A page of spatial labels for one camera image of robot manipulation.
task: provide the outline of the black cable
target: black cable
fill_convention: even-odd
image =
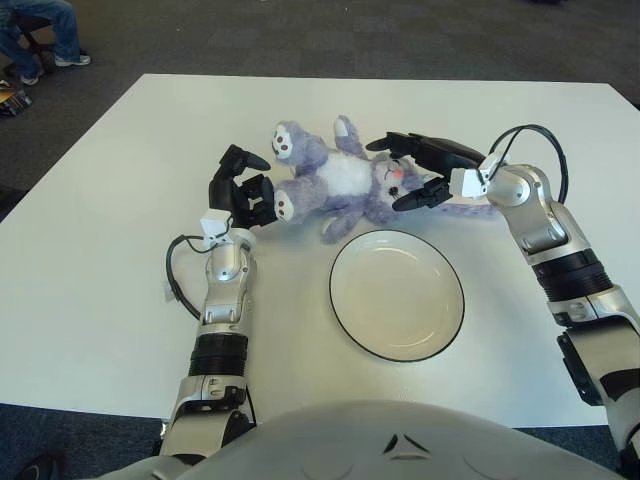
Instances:
[[[206,250],[198,250],[196,247],[193,246],[193,244],[191,243],[191,240],[189,239],[189,237],[185,237],[185,240],[189,244],[189,247],[191,248],[191,250],[193,250],[196,253],[209,253],[211,250],[213,250],[215,248],[215,245],[213,245],[212,247],[207,248]]]
[[[198,253],[210,252],[211,250],[213,250],[215,245],[214,245],[214,247],[211,247],[208,250],[198,250],[197,248],[195,248],[191,244],[190,240],[202,240],[202,237],[198,236],[198,235],[180,235],[180,236],[178,236],[178,237],[173,239],[173,241],[169,244],[169,248],[167,249],[167,255],[166,255],[166,258],[165,258],[165,269],[167,271],[167,280],[169,281],[169,286],[171,287],[171,291],[176,296],[178,301],[180,303],[182,303],[187,310],[189,310],[189,313],[191,315],[193,315],[197,320],[199,320],[200,319],[200,312],[187,299],[187,297],[182,292],[182,289],[180,288],[180,285],[178,284],[178,281],[173,276],[173,268],[171,267],[171,256],[173,255],[173,250],[184,241],[187,242],[189,247],[191,247],[191,249],[194,252],[198,252]]]
[[[507,148],[502,153],[502,156],[500,157],[500,161],[498,162],[498,165],[496,166],[496,169],[494,170],[494,172],[491,174],[491,177],[489,178],[489,180],[493,179],[493,177],[496,175],[496,173],[498,172],[498,169],[504,163],[504,159],[507,155],[507,152],[511,148],[513,141],[523,130],[533,130],[534,132],[537,132],[543,137],[545,137],[551,143],[551,145],[553,145],[553,148],[558,154],[558,161],[560,162],[561,180],[560,180],[560,193],[558,194],[558,202],[564,203],[567,199],[567,193],[569,191],[569,169],[567,167],[567,157],[564,155],[564,152],[562,151],[562,147],[560,146],[560,142],[558,142],[558,139],[555,137],[555,135],[551,133],[550,130],[546,129],[541,125],[529,124],[529,125],[520,125],[518,127],[510,128],[509,130],[504,132],[502,135],[500,135],[495,142],[493,142],[491,149],[489,149],[490,154],[494,152],[496,147],[500,144],[502,140],[504,140],[505,137],[513,134],[509,139]]]
[[[216,238],[224,237],[227,233],[229,233],[229,229],[231,229],[231,215],[229,215],[227,217],[226,224],[227,224],[227,229],[224,232],[219,233],[218,235],[216,235]]]
[[[249,385],[247,385],[247,400],[249,400],[249,408],[251,409],[251,417],[253,418],[253,424],[258,426],[258,420],[256,420],[256,411],[253,409],[253,400],[251,400],[251,394],[249,393]]]

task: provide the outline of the plate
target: plate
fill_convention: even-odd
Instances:
[[[444,350],[464,317],[451,264],[429,243],[397,231],[349,242],[334,261],[329,291],[345,332],[368,352],[397,362]]]

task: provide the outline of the plush toy paw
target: plush toy paw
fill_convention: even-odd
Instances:
[[[335,135],[336,147],[338,147],[339,150],[368,160],[367,153],[362,147],[362,143],[360,143],[358,131],[349,118],[340,115],[333,122],[333,133]]]
[[[289,198],[289,195],[287,195],[284,190],[276,190],[273,199],[276,217],[285,222],[290,221],[293,218],[295,209],[293,208],[293,202]]]
[[[331,216],[322,225],[322,240],[326,243],[335,243],[353,230],[360,217],[361,210],[338,211],[338,216]]]
[[[271,147],[278,160],[286,160],[291,156],[293,142],[291,141],[291,134],[284,125],[278,124],[276,127],[276,133],[271,140]]]
[[[347,129],[347,124],[341,117],[336,118],[336,121],[333,122],[333,133],[336,137],[348,137],[349,130]]]

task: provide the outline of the black triangle logo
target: black triangle logo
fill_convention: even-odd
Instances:
[[[406,434],[402,437],[394,434],[382,454],[388,454],[391,460],[428,460],[431,457],[429,450]]]

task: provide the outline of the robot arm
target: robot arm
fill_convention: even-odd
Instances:
[[[201,219],[207,297],[200,313],[188,376],[178,393],[160,454],[196,463],[251,429],[238,408],[247,397],[244,366],[249,341],[250,284],[256,262],[255,225],[276,220],[273,186],[263,175],[241,186],[234,178],[246,168],[268,170],[260,157],[231,145],[209,184],[209,210]]]
[[[542,127],[532,127],[550,134]],[[523,128],[526,127],[516,127],[510,133]],[[558,145],[555,137],[551,138],[554,146]],[[432,180],[397,200],[396,210],[434,207],[451,194],[486,195],[504,215],[516,244],[547,295],[551,314],[556,323],[566,328],[558,343],[580,396],[590,405],[605,407],[623,465],[629,471],[637,469],[640,318],[622,288],[609,280],[571,213],[551,198],[544,173],[529,165],[503,166],[508,159],[505,154],[494,152],[479,159],[477,152],[454,142],[415,134],[388,133],[367,148],[410,154],[418,165],[442,175],[436,179],[438,182]],[[563,178],[562,201],[568,183],[565,175]]]

